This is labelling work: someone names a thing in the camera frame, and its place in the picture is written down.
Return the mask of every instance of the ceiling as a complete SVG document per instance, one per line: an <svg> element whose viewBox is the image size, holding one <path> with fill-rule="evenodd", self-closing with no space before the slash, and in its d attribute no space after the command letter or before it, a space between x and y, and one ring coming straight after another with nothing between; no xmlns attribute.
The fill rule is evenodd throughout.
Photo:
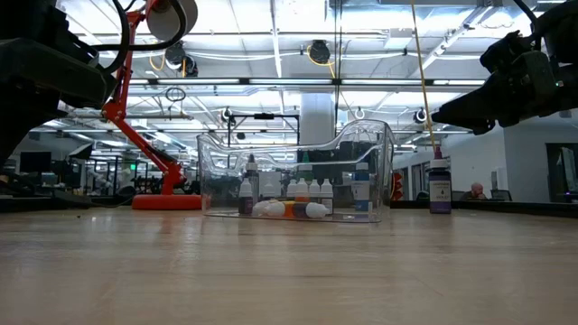
<svg viewBox="0 0 578 325"><path fill-rule="evenodd" d="M313 64L306 54L312 40L325 40L331 50L331 62L338 79L419 79L417 43L409 1L397 0L196 0L199 19L186 35L184 48L199 68L199 78L332 78L327 66ZM129 0L121 0L128 5ZM531 7L537 0L526 0ZM135 8L145 2L137 0ZM483 80L489 73L480 65L479 56L497 39L511 31L529 33L529 20L512 1L417 0L416 21L426 79ZM487 4L504 6L481 6ZM118 43L120 23L109 0L60 0L58 6L69 17L70 30L88 44ZM146 23L137 30L138 43L152 43ZM336 54L334 49L341 48ZM113 60L113 52L101 53L101 64ZM163 64L162 52L137 52L134 79L180 78L178 72ZM478 86L466 88L429 88L430 109ZM194 132L219 130L221 113L228 107L235 114L272 112L299 114L304 91L330 92L334 88L255 87L255 86L181 86L187 96L173 103L166 87L131 85L127 113L131 124L142 130L191 130L189 133L164 134L166 149L196 148ZM394 130L424 130L413 120L424 106L419 87L381 88L344 87L339 97L340 123L363 118L383 120ZM50 129L74 129L74 134L91 139L126 140L121 133L103 134L94 130L113 130L98 119L95 111L78 108L70 118L47 125ZM267 136L247 133L239 144L295 144L296 134L282 120L248 121L240 128L284 128L283 133ZM436 125L440 130L458 130ZM226 133L215 133L224 137ZM401 144L427 145L427 139L397 135Z"/></svg>

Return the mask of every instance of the orange base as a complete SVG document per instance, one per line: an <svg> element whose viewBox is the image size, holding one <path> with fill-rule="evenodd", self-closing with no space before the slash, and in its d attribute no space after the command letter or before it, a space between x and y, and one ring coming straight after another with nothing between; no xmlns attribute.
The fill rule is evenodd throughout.
<svg viewBox="0 0 578 325"><path fill-rule="evenodd" d="M200 195L137 195L133 209L194 210L202 209Z"/></svg>

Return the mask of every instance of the spool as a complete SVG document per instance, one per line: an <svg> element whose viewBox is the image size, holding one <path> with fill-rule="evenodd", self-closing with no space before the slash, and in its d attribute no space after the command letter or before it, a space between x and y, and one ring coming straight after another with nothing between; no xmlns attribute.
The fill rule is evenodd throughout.
<svg viewBox="0 0 578 325"><path fill-rule="evenodd" d="M197 23L199 9L194 0L180 0L187 17L186 33ZM179 30L179 16L168 0L148 0L146 3L146 24L151 34L161 41L170 40Z"/></svg>

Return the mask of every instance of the purple label bottle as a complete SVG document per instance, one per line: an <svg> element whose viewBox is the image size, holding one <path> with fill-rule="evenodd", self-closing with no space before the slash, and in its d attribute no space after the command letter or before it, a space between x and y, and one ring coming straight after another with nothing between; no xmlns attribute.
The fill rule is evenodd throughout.
<svg viewBox="0 0 578 325"><path fill-rule="evenodd" d="M448 163L442 158L439 148L435 159L430 161L430 213L452 213L452 174L448 171Z"/></svg>

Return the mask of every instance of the wooden table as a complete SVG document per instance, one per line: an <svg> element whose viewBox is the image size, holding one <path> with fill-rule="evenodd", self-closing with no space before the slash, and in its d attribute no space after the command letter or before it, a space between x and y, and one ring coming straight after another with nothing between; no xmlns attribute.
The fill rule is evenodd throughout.
<svg viewBox="0 0 578 325"><path fill-rule="evenodd" d="M576 324L578 221L0 215L0 324Z"/></svg>

